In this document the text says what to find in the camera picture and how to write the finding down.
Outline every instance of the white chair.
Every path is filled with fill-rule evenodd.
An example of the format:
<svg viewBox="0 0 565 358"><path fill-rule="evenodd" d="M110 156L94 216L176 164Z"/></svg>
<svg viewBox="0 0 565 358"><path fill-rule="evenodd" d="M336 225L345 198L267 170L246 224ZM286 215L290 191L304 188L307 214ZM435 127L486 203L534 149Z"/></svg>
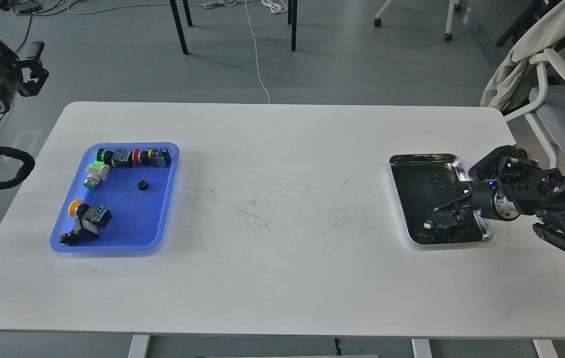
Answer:
<svg viewBox="0 0 565 358"><path fill-rule="evenodd" d="M382 25L382 14L391 6L393 0L387 0L387 2L380 7L380 10L376 13L373 20L373 25L375 27L380 27ZM453 34L451 34L451 26L453 25L453 11L462 10L462 5L460 5L460 0L449 0L448 2L448 17L446 18L446 32L444 32L444 40L451 41L453 39Z"/></svg>

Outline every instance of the black rubber grommet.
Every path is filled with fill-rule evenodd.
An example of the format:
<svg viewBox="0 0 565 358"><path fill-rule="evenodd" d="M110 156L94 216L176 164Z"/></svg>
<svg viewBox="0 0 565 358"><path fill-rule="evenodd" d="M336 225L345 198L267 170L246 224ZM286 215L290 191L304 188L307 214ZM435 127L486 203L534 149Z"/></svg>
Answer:
<svg viewBox="0 0 565 358"><path fill-rule="evenodd" d="M137 183L137 188L139 188L139 190L144 191L148 188L148 182L145 180L140 181L139 183Z"/></svg>

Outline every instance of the white table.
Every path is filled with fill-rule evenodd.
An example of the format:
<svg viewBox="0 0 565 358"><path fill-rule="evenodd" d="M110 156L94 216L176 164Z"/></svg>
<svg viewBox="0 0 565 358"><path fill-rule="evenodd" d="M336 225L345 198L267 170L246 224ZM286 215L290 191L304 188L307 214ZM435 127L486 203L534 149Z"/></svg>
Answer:
<svg viewBox="0 0 565 358"><path fill-rule="evenodd" d="M171 141L162 244L58 254L48 238L82 154ZM0 330L565 338L565 253L533 218L470 249L408 242L394 154L468 168L514 143L487 108L74 103L0 226Z"/></svg>

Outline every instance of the stainless steel tray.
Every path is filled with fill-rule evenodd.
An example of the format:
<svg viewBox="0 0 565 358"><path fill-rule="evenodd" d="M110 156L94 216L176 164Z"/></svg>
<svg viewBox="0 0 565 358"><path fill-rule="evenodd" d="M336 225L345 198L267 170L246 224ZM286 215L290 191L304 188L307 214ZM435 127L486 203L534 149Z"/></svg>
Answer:
<svg viewBox="0 0 565 358"><path fill-rule="evenodd" d="M492 238L488 221L478 215L466 219L466 224L454 233L445 234L432 243L418 236L426 220L426 212L448 204L453 193L460 190L461 181L471 179L462 161L453 154L403 154L389 159L391 175L410 239L417 245L445 246L459 243L487 242Z"/></svg>

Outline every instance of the blue tray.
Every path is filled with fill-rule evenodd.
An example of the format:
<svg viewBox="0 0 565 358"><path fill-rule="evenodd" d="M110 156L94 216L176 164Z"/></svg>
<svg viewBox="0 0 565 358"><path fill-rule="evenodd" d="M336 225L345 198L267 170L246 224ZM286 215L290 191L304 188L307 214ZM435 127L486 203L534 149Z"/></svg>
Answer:
<svg viewBox="0 0 565 358"><path fill-rule="evenodd" d="M113 152L116 149L167 149L172 160L169 168L110 166L107 180L99 183L95 190L88 190L83 186L85 170L95 161L100 148ZM141 252L157 246L163 237L178 158L179 148L172 143L99 143L87 149L50 235L51 248L57 252ZM137 188L142 180L148 182L145 191ZM74 227L68 206L75 199L105 206L110 209L112 219L106 227L98 229L96 240L82 239L66 246L59 242L59 236Z"/></svg>

